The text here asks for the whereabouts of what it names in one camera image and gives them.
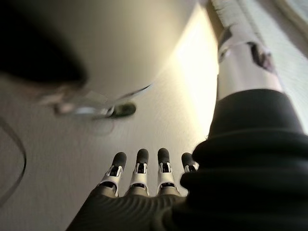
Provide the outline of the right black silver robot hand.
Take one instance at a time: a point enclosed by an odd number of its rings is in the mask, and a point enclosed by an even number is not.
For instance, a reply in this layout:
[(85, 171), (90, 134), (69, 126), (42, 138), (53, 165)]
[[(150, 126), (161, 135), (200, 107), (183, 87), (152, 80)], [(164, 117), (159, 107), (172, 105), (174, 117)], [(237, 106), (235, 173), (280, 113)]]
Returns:
[(169, 153), (158, 151), (157, 195), (147, 192), (139, 150), (125, 196), (117, 153), (70, 231), (305, 231), (308, 137), (283, 91), (270, 51), (253, 32), (226, 28), (218, 43), (217, 98), (208, 138), (181, 157), (176, 188)]

